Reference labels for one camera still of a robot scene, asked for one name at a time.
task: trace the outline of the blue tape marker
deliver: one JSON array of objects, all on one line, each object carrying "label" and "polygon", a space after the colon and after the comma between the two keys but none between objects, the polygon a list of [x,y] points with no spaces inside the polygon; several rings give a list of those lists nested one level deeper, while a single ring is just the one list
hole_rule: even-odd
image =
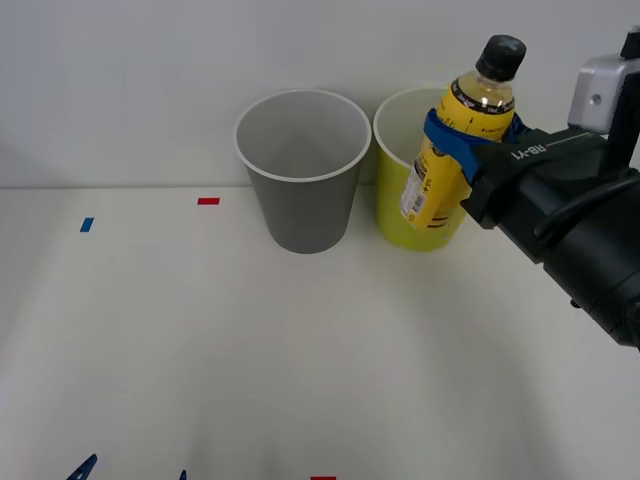
[{"label": "blue tape marker", "polygon": [[93,470],[93,467],[96,466],[96,462],[98,461],[98,456],[94,453],[85,462],[80,465],[75,472],[71,474],[67,480],[87,480],[87,477]]},{"label": "blue tape marker", "polygon": [[89,233],[91,225],[93,225],[93,217],[85,218],[84,222],[82,222],[82,227],[80,227],[80,233]]}]

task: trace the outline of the tape marker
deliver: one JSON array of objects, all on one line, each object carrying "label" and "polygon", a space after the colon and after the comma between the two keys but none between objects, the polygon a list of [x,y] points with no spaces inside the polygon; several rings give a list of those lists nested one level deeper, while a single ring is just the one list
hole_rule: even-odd
[{"label": "tape marker", "polygon": [[198,205],[219,205],[220,197],[200,197]]},{"label": "tape marker", "polygon": [[91,225],[93,225],[93,217],[85,218],[84,222],[82,222],[82,227],[80,227],[80,233],[89,233]]}]

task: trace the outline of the white table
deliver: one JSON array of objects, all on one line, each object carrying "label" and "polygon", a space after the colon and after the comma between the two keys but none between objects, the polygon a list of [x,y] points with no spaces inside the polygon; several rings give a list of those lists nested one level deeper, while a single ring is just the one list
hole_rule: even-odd
[{"label": "white table", "polygon": [[372,195],[301,256],[249,188],[0,192],[1,478],[638,478],[638,352],[497,231],[386,243]]}]

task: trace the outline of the black bottle cap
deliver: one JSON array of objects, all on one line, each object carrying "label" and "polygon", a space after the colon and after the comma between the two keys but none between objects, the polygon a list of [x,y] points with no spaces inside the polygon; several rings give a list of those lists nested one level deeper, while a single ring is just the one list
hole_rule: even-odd
[{"label": "black bottle cap", "polygon": [[481,75],[496,82],[508,82],[516,76],[518,67],[527,53],[527,47],[510,35],[494,35],[487,42],[476,69]]}]

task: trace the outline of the plastic bottle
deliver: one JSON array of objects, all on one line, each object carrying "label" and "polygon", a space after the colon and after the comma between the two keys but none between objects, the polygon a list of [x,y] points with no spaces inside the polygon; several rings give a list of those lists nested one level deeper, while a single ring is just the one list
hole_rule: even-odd
[{"label": "plastic bottle", "polygon": [[[438,118],[458,131],[500,141],[514,115],[509,82],[525,53],[524,43],[517,38],[491,37],[476,70],[458,77],[449,87],[438,106]],[[417,228],[443,227],[469,192],[460,165],[425,137],[402,195],[401,212]]]}]

